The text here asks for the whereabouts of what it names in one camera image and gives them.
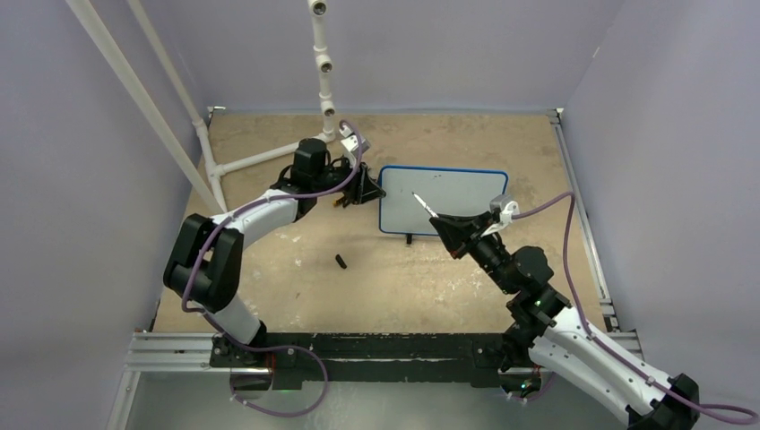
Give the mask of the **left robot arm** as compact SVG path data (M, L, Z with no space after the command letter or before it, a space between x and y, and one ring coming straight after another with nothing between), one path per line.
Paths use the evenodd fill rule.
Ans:
M333 158L326 142L304 139L292 162L259 198L212 217L190 215L181 225L163 284L179 296L184 312L206 317L234 341L232 354L244 366L257 366L266 358L267 328L238 294L243 252L304 218L322 196L340 194L343 207L385 196L363 160L369 141L350 133L341 146L342 156Z

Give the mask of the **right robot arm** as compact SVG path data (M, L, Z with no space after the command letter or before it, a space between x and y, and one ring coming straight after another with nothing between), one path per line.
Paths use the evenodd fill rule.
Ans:
M598 401L629 429L691 429L698 411L681 403L699 399L698 384L685 374L670 376L630 353L591 326L576 306L555 290L542 248L509 252L490 212L470 217L438 215L429 220L446 251L468 255L502 292L514 322L503 335L502 369L531 361L561 376Z

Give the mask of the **blue framed whiteboard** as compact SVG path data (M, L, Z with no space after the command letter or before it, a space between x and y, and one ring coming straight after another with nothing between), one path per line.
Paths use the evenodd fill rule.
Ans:
M378 178L385 191L379 201L378 228L385 234L433 236L429 211L420 201L436 213L477 215L506 191L508 181L502 170L387 165Z

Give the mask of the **white whiteboard marker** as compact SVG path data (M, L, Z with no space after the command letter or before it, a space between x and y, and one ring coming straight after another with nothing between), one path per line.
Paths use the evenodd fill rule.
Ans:
M417 193L412 192L411 194L431 218L438 217L438 214Z

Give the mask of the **black marker cap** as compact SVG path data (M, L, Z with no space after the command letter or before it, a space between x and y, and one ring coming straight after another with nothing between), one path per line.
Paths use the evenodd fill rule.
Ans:
M340 254L335 255L335 261L342 269L346 270L348 268L347 263L344 261Z

